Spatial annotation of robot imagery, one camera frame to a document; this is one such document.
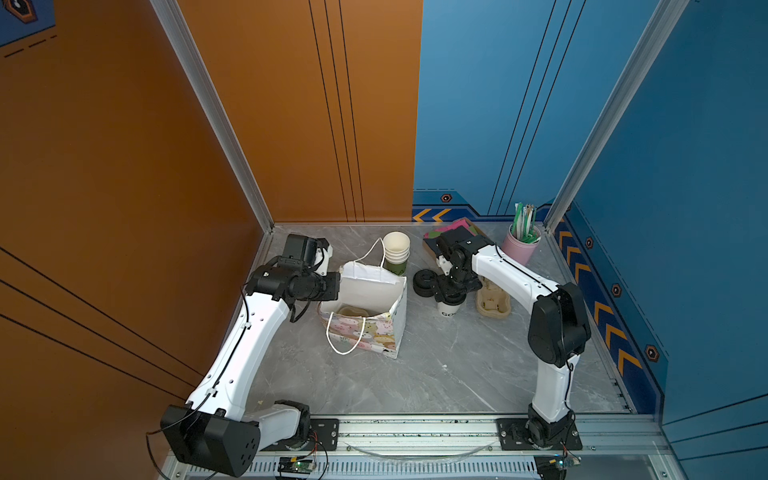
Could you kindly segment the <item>dark grey napkin stack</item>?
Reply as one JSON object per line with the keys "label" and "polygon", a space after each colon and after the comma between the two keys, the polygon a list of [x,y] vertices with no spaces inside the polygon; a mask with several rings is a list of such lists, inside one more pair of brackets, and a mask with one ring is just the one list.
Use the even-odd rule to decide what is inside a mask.
{"label": "dark grey napkin stack", "polygon": [[439,259],[443,256],[439,246],[439,237],[424,238],[423,243],[425,245],[427,253],[431,256],[434,263],[438,263]]}

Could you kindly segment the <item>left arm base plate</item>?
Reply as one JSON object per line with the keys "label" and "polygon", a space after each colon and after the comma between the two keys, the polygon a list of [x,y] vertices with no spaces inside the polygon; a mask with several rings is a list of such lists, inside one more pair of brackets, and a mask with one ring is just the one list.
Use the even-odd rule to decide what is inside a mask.
{"label": "left arm base plate", "polygon": [[280,440],[266,448],[267,452],[311,451],[317,442],[320,451],[334,452],[338,447],[340,421],[338,418],[317,418],[310,420],[309,433],[306,440]]}

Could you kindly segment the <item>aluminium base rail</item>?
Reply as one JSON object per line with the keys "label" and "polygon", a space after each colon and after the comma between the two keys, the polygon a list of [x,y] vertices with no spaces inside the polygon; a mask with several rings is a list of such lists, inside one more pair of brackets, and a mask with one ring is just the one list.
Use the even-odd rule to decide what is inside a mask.
{"label": "aluminium base rail", "polygon": [[648,415],[578,415],[580,451],[504,451],[499,418],[521,414],[316,415],[340,421],[337,450],[258,452],[239,479],[278,479],[280,457],[310,458],[306,479],[540,479],[536,456],[579,456],[566,479],[683,479],[685,473]]}

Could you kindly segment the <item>pink napkin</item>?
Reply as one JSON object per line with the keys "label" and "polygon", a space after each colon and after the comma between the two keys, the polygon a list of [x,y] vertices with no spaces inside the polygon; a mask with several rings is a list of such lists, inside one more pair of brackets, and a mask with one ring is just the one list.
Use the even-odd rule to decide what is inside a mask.
{"label": "pink napkin", "polygon": [[438,237],[444,232],[457,230],[461,228],[466,229],[472,235],[485,235],[485,233],[477,225],[475,225],[471,220],[469,220],[468,218],[461,218],[459,220],[454,221],[453,223],[445,224],[444,226],[438,227],[434,230],[431,230],[425,233],[423,238]]}

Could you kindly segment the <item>brown cardboard napkin tray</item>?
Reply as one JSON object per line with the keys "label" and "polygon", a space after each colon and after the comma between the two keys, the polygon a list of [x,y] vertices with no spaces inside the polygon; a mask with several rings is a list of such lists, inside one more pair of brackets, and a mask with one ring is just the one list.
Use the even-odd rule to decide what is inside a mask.
{"label": "brown cardboard napkin tray", "polygon": [[457,257],[458,262],[454,263],[453,257],[451,255],[445,256],[438,245],[437,239],[441,235],[446,232],[456,230],[458,230],[458,233],[456,235],[450,234],[449,238],[446,240],[446,243],[449,246],[453,245],[454,243],[461,243],[471,236],[485,236],[485,233],[480,229],[480,227],[470,221],[468,218],[461,218],[454,221],[453,223],[443,224],[442,226],[426,233],[423,237],[425,250],[434,259],[434,262],[440,268],[448,264],[451,264],[452,266],[461,266],[467,260],[470,260],[467,254],[462,254],[461,256]]}

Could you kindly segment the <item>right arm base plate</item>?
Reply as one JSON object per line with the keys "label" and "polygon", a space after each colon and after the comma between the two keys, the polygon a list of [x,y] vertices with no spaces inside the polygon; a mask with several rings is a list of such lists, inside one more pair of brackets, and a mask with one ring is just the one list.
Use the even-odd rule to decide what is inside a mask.
{"label": "right arm base plate", "polygon": [[504,451],[583,449],[574,415],[547,423],[536,418],[499,418],[495,421],[497,436]]}

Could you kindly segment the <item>green circuit board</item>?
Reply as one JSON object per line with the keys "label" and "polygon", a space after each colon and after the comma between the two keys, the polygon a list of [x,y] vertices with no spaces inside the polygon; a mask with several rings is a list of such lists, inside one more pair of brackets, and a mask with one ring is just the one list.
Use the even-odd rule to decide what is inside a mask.
{"label": "green circuit board", "polygon": [[280,457],[276,475],[278,479],[306,479],[316,470],[316,462],[310,458]]}

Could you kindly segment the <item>small circuit board right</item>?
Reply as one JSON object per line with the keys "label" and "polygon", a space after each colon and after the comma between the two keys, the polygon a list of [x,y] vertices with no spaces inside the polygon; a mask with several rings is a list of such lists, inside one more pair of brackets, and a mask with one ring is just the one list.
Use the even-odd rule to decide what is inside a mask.
{"label": "small circuit board right", "polygon": [[541,480],[565,480],[570,468],[580,466],[579,456],[536,456],[536,471]]}

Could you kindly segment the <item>white paper coffee cup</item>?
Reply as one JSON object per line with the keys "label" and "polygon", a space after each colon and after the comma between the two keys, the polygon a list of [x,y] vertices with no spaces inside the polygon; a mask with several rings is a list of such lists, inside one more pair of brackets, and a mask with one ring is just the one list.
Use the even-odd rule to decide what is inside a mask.
{"label": "white paper coffee cup", "polygon": [[461,304],[448,304],[444,302],[438,302],[437,303],[437,310],[440,315],[443,317],[453,317],[456,315],[456,313],[460,310]]}

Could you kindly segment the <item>beige pulp cup carrier stack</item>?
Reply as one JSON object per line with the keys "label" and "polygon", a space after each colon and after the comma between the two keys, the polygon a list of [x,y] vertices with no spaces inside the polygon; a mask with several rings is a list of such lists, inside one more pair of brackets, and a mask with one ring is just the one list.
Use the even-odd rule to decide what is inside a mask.
{"label": "beige pulp cup carrier stack", "polygon": [[511,312],[510,295],[487,278],[480,278],[482,286],[476,292],[476,309],[484,317],[507,318]]}

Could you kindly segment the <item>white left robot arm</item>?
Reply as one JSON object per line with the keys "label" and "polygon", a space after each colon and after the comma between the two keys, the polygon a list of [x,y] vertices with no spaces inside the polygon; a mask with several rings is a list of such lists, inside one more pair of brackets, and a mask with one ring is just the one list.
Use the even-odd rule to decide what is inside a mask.
{"label": "white left robot arm", "polygon": [[279,442],[301,447],[310,439],[308,405],[280,400],[245,419],[255,375],[280,326],[296,322],[297,303],[335,300],[341,275],[328,269],[333,248],[325,238],[291,234],[281,254],[257,267],[241,291],[242,306],[227,339],[200,384],[161,420],[175,458],[214,474],[242,476],[256,454]]}

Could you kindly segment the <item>pink metal bucket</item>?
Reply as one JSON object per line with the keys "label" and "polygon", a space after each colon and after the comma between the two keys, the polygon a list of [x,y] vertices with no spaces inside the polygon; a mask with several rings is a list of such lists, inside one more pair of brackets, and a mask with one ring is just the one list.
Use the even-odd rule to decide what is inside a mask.
{"label": "pink metal bucket", "polygon": [[526,243],[519,240],[514,233],[514,227],[510,226],[502,243],[501,250],[510,258],[521,265],[526,266],[538,248],[541,231],[538,226],[533,226],[534,241],[532,243]]}

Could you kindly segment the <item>patterned paper gift bag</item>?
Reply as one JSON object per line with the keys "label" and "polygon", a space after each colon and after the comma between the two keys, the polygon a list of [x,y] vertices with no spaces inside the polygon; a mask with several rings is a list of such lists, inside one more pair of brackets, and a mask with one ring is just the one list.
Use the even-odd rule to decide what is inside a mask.
{"label": "patterned paper gift bag", "polygon": [[373,244],[382,248],[381,260],[370,263],[363,255],[343,264],[337,270],[338,299],[318,307],[326,340],[338,355],[362,349],[398,357],[406,326],[408,280],[384,268],[382,239]]}

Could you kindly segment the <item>stack of paper cups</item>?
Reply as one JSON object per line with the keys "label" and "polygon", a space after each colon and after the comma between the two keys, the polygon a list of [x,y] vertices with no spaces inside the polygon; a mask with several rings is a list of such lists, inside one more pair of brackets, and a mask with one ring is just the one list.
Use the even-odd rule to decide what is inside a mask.
{"label": "stack of paper cups", "polygon": [[404,276],[410,257],[410,238],[403,232],[393,231],[383,239],[384,268],[389,272]]}

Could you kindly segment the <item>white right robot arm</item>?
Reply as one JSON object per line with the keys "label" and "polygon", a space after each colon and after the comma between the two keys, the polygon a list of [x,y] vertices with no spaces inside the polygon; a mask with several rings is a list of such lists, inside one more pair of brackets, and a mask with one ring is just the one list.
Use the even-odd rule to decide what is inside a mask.
{"label": "white right robot arm", "polygon": [[459,306],[484,279],[529,314],[528,345],[537,357],[537,383],[528,406],[524,441],[537,449],[565,447],[577,436],[570,403],[575,369],[591,339],[583,293],[573,282],[557,283],[512,259],[484,235],[459,227],[430,240],[438,272],[414,276],[414,292],[440,306]]}

